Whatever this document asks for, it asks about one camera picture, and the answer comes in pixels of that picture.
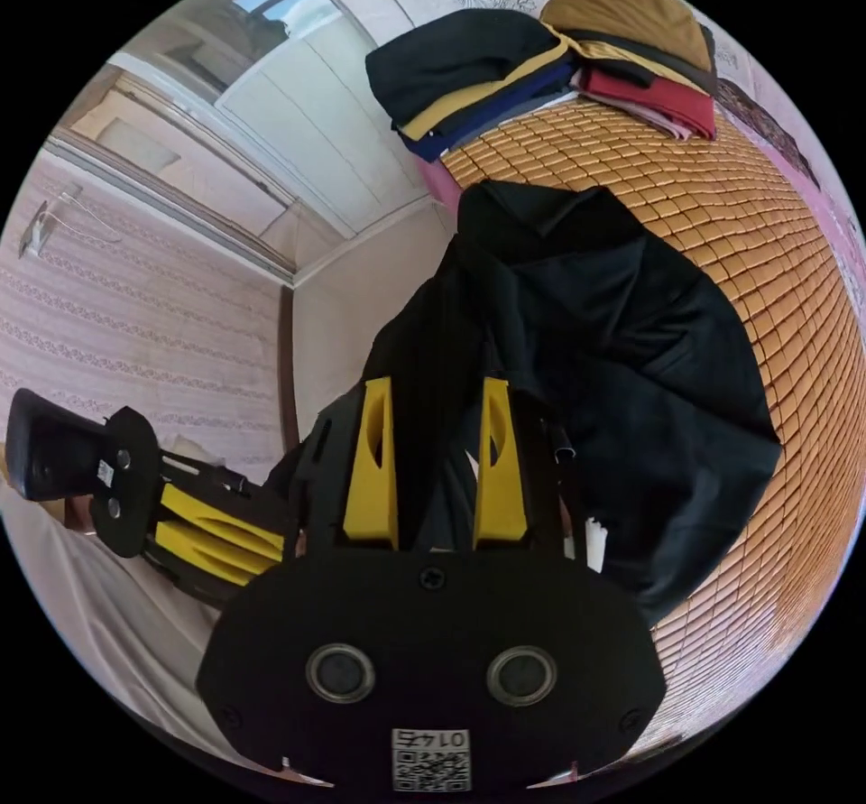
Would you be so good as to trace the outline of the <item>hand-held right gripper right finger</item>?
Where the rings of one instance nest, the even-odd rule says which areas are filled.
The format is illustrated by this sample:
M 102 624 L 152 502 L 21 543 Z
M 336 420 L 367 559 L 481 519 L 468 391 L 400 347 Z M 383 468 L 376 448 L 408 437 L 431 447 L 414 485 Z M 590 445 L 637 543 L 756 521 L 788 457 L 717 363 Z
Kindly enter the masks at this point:
M 510 388 L 503 379 L 484 379 L 478 455 L 473 538 L 521 540 L 528 520 Z

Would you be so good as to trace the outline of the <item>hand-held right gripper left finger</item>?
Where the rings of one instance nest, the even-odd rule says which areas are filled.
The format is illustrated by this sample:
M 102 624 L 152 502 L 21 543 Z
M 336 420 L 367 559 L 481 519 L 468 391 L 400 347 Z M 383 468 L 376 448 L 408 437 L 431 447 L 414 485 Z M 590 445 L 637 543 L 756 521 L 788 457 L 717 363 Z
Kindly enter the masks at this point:
M 350 541 L 399 539 L 392 381 L 364 384 L 343 531 Z

